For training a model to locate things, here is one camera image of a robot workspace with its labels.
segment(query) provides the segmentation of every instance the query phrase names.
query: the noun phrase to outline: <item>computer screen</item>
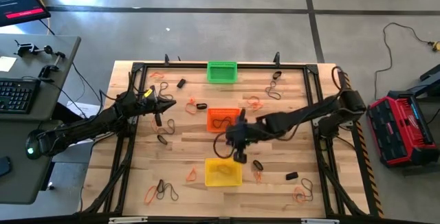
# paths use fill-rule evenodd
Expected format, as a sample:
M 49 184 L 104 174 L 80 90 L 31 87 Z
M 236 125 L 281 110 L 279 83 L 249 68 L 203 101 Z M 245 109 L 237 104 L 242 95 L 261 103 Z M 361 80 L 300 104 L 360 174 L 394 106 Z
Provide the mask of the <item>computer screen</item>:
M 0 0 L 0 27 L 50 17 L 39 0 Z

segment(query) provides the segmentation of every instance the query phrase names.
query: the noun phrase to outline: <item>plastic basket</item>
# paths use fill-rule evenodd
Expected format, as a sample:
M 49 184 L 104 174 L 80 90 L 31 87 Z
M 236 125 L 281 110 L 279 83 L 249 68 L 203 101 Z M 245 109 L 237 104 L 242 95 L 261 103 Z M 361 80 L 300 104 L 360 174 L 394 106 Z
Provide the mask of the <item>plastic basket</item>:
M 208 108 L 206 130 L 213 133 L 226 131 L 228 125 L 235 125 L 236 118 L 240 115 L 238 108 Z
M 237 81 L 236 62 L 208 62 L 209 83 L 235 83 Z
M 232 158 L 205 159 L 205 186 L 241 186 L 242 165 Z

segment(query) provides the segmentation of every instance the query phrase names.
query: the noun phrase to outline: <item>yellow basket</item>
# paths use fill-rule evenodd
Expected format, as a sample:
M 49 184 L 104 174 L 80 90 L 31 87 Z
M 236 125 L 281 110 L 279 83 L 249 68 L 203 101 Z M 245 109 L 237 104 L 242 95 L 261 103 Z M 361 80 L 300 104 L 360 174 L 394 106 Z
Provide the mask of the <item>yellow basket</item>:
M 243 183 L 241 164 L 232 158 L 205 159 L 206 186 L 241 186 Z

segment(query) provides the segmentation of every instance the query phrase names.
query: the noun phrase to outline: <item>concrete floor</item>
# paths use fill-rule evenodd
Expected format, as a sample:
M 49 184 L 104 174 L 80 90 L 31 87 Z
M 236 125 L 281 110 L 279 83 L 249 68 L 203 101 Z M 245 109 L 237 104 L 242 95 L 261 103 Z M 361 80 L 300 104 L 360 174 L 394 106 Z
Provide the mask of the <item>concrete floor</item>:
M 305 0 L 45 0 L 46 5 L 94 5 L 117 8 L 278 8 L 306 9 Z M 438 0 L 313 0 L 321 10 L 440 10 Z M 350 76 L 365 103 L 373 101 L 373 72 L 388 66 L 382 28 L 389 22 L 412 26 L 422 39 L 439 40 L 440 16 L 317 15 L 320 44 L 326 63 L 336 63 Z M 317 62 L 308 14 L 193 14 L 53 12 L 57 34 L 82 38 L 76 65 L 96 89 L 107 89 L 115 60 L 157 60 L 167 53 L 182 60 L 269 61 L 281 52 L 283 62 Z M 38 22 L 0 27 L 3 33 L 45 34 Z M 378 96 L 407 89 L 439 63 L 440 54 L 398 27 L 387 29 L 394 67 L 379 75 Z M 78 76 L 71 72 L 64 90 L 79 96 Z M 81 102 L 97 104 L 87 90 Z M 438 106 L 423 106 L 430 119 Z M 440 223 L 440 174 L 404 178 L 379 163 L 362 118 L 370 160 L 385 216 L 392 219 Z M 440 124 L 434 121 L 430 126 Z M 89 146 L 75 146 L 55 158 L 52 181 L 56 190 L 42 192 L 32 205 L 0 205 L 0 219 L 70 214 L 89 161 Z

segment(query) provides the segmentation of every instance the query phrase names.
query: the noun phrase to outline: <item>black keyboard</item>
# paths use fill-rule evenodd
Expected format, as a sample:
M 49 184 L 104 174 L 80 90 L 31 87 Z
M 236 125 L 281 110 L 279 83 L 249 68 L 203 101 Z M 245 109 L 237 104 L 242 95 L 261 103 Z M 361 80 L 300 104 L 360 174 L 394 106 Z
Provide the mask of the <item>black keyboard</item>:
M 0 78 L 0 113 L 28 114 L 40 82 L 37 79 Z

